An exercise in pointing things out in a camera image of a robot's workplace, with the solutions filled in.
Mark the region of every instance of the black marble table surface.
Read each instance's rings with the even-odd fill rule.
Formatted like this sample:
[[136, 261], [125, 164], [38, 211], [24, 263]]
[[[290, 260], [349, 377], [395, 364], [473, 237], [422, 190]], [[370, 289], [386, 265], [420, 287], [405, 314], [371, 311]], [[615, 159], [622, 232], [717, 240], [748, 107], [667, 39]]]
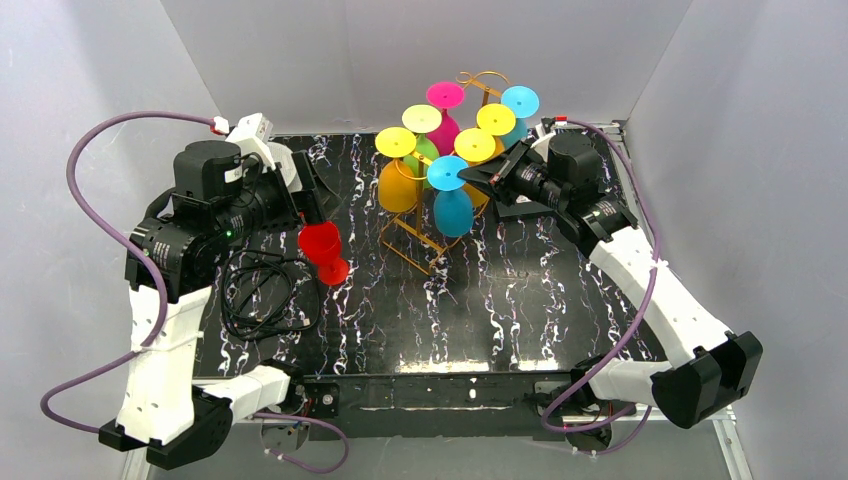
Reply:
[[[377, 202], [377, 179], [388, 159], [377, 153], [374, 135], [277, 141], [307, 150], [340, 194], [331, 220], [341, 231], [350, 274], [321, 291], [324, 319], [315, 328], [258, 344], [230, 338], [222, 329], [216, 286], [203, 317], [198, 377], [234, 376], [271, 357], [294, 362], [308, 375], [563, 370], [609, 351], [635, 314], [618, 288], [560, 235], [552, 218], [497, 223], [492, 205], [427, 276], [379, 241], [391, 215]], [[620, 193], [609, 151], [599, 150], [603, 181]], [[432, 229], [428, 214], [429, 209], [425, 219]], [[394, 244], [405, 251], [420, 258], [433, 254], [402, 230], [392, 232]], [[259, 235], [250, 247], [296, 255], [296, 234]], [[255, 303], [257, 310], [273, 306], [273, 288]], [[308, 283], [299, 288], [290, 318], [315, 322], [314, 290]], [[622, 357], [664, 359], [644, 323]]]

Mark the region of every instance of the white wall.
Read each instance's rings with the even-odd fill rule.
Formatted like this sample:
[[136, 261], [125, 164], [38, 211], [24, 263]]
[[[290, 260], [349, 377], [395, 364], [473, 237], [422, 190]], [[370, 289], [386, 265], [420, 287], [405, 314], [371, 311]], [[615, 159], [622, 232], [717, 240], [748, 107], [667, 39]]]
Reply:
[[[79, 210], [64, 172], [86, 130], [144, 109], [218, 113], [159, 2], [0, 2], [2, 478], [119, 476], [123, 454], [47, 420], [38, 401], [129, 348], [124, 250]], [[80, 162], [83, 193], [128, 232], [173, 182], [174, 155], [208, 135], [165, 120], [107, 132]], [[125, 382], [120, 369], [54, 406], [101, 425]]]
[[221, 110], [290, 133], [399, 125], [466, 70], [534, 88], [540, 113], [626, 118], [690, 2], [162, 1]]
[[695, 0], [629, 144], [666, 256], [765, 354], [736, 404], [756, 478], [848, 472], [848, 4]]

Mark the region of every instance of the black cable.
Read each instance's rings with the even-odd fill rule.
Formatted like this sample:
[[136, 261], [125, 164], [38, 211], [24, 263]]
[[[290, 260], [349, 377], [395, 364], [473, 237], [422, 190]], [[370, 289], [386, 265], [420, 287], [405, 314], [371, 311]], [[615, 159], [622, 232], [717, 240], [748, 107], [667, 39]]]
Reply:
[[161, 194], [158, 197], [154, 198], [150, 205], [147, 206], [147, 210], [144, 211], [144, 218], [156, 218], [165, 210], [165, 207], [168, 206], [168, 202], [171, 200], [171, 194], [176, 192], [177, 189], [171, 187]]
[[236, 206], [236, 207], [247, 208], [251, 204], [253, 204], [253, 202], [256, 201], [256, 187], [258, 185], [257, 180], [259, 180], [259, 176], [262, 175], [262, 166], [264, 164], [262, 163], [262, 157], [260, 157], [259, 154], [257, 154], [256, 152], [251, 152], [251, 153], [242, 155], [241, 156], [241, 166], [242, 166], [242, 169], [244, 170], [243, 175], [244, 175], [244, 182], [245, 183], [247, 183], [247, 172], [250, 170], [250, 167], [253, 166], [253, 165], [245, 166], [247, 164], [247, 159], [249, 159], [249, 158], [253, 158], [256, 161], [255, 165], [257, 165], [259, 168], [256, 171], [256, 175], [249, 182], [250, 183], [250, 201], [248, 201], [247, 203], [241, 203], [241, 204], [236, 204], [234, 202], [233, 206]]
[[[242, 266], [233, 267], [233, 261], [236, 257], [242, 256]], [[311, 275], [311, 282], [315, 288], [316, 311], [314, 321], [303, 327], [290, 327], [280, 325], [286, 319], [289, 305], [297, 296], [297, 284], [292, 280], [291, 275], [286, 271], [285, 267], [288, 264], [306, 265]], [[288, 287], [286, 297], [277, 303], [277, 305], [267, 314], [259, 316], [258, 314], [244, 314], [244, 308], [253, 299], [253, 296], [259, 292], [268, 280], [272, 278], [282, 278], [283, 282]], [[248, 283], [248, 288], [243, 288], [243, 285]], [[229, 296], [227, 292], [231, 287], [235, 287], [239, 294]], [[235, 303], [236, 297], [241, 297], [242, 300], [238, 304]], [[224, 264], [221, 274], [221, 323], [227, 332], [243, 341], [259, 341], [265, 338], [284, 335], [289, 332], [301, 332], [308, 330], [322, 320], [321, 309], [321, 290], [318, 284], [318, 275], [315, 272], [315, 267], [310, 263], [298, 258], [286, 258], [277, 253], [263, 252], [260, 250], [250, 250], [242, 248], [233, 251], [230, 258]]]

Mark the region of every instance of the gold wire rack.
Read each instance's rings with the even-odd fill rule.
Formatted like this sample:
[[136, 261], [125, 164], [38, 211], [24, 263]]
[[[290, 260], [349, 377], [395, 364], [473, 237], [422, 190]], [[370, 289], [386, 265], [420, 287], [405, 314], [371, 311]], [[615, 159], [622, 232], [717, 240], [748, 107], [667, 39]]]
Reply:
[[[501, 97], [501, 92], [499, 90], [496, 90], [496, 89], [492, 88], [491, 86], [489, 86], [489, 85], [481, 82], [480, 80], [478, 80], [480, 77], [489, 76], [489, 75], [499, 77], [501, 80], [503, 80], [504, 83], [506, 83], [507, 86], [511, 85], [511, 83], [509, 82], [509, 79], [506, 78], [506, 76], [504, 76], [501, 73], [492, 71], [492, 70], [486, 70], [486, 71], [480, 72], [476, 75], [472, 75], [469, 72], [460, 72], [459, 76], [456, 78], [456, 82], [459, 83], [460, 85], [462, 85], [463, 89], [467, 89], [469, 86], [474, 86], [474, 87], [477, 87], [480, 90], [482, 90], [483, 91], [483, 103], [480, 106], [484, 107], [489, 103], [489, 100], [492, 96], [495, 96], [497, 98]], [[406, 211], [406, 212], [397, 213], [397, 214], [392, 216], [391, 220], [389, 220], [389, 222], [382, 229], [380, 229], [380, 242], [383, 245], [385, 245], [386, 247], [388, 247], [389, 250], [396, 253], [398, 256], [400, 256], [401, 258], [403, 258], [404, 260], [409, 262], [412, 266], [414, 266], [415, 268], [417, 268], [418, 270], [423, 272], [425, 275], [432, 275], [433, 267], [436, 265], [436, 262], [438, 262], [439, 259], [442, 258], [442, 256], [445, 254], [445, 252], [447, 252], [448, 250], [453, 248], [457, 243], [459, 243], [459, 241], [462, 240], [462, 237], [457, 237], [454, 241], [447, 243], [447, 244], [440, 244], [440, 243], [436, 242], [435, 240], [431, 239], [430, 237], [428, 237], [427, 234], [424, 233], [424, 231], [423, 231], [423, 226], [424, 226], [424, 219], [423, 219], [423, 216], [424, 216], [424, 180], [427, 178], [424, 175], [424, 167], [431, 165], [433, 163], [434, 159], [427, 158], [427, 156], [421, 154], [418, 151], [412, 152], [412, 155], [416, 159], [418, 159], [417, 177], [407, 176], [406, 174], [404, 174], [403, 172], [400, 171], [399, 162], [397, 162], [395, 160], [393, 160], [393, 162], [395, 163], [395, 166], [398, 168], [398, 171], [401, 173], [401, 175], [403, 175], [404, 177], [406, 177], [410, 180], [415, 180], [415, 183], [416, 183], [415, 206], [413, 208], [411, 208], [410, 210]], [[488, 207], [488, 206], [489, 206], [489, 200], [486, 199], [479, 207], [477, 207], [477, 211], [474, 213], [474, 219], [476, 220], [480, 215], [482, 215], [483, 212], [486, 210], [486, 207]], [[412, 225], [406, 223], [402, 219], [402, 217], [404, 215], [409, 214], [413, 210], [415, 211], [415, 226], [412, 226]], [[423, 263], [420, 263], [420, 262], [410, 258], [405, 253], [400, 251], [399, 248], [392, 245], [392, 243], [386, 238], [386, 232], [393, 225], [396, 225], [396, 226], [402, 228], [403, 230], [407, 231], [408, 233], [410, 233], [411, 235], [416, 237], [419, 241], [421, 241], [421, 243], [423, 243], [425, 246], [433, 248], [436, 251], [436, 256], [433, 257], [433, 259], [430, 260], [428, 263], [423, 264]]]

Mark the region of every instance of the coiled black cable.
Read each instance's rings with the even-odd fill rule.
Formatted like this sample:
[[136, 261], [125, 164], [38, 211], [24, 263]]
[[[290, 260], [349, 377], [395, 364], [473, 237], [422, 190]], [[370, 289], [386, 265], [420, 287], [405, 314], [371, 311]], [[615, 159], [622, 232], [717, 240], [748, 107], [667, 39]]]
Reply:
[[[241, 257], [242, 264], [234, 266], [235, 259]], [[292, 325], [290, 318], [286, 322], [287, 313], [298, 294], [298, 285], [286, 271], [289, 264], [305, 265], [310, 273], [310, 280], [315, 289], [315, 316], [308, 324], [297, 327]], [[244, 313], [245, 307], [251, 303], [269, 280], [280, 278], [288, 288], [285, 298], [262, 315], [259, 309], [250, 306], [251, 313]], [[231, 288], [238, 289], [235, 295], [228, 295]], [[227, 333], [243, 341], [259, 341], [290, 332], [302, 332], [314, 327], [322, 320], [321, 290], [318, 275], [310, 263], [299, 258], [286, 258], [284, 255], [260, 250], [242, 248], [233, 251], [224, 264], [221, 274], [221, 323]]]

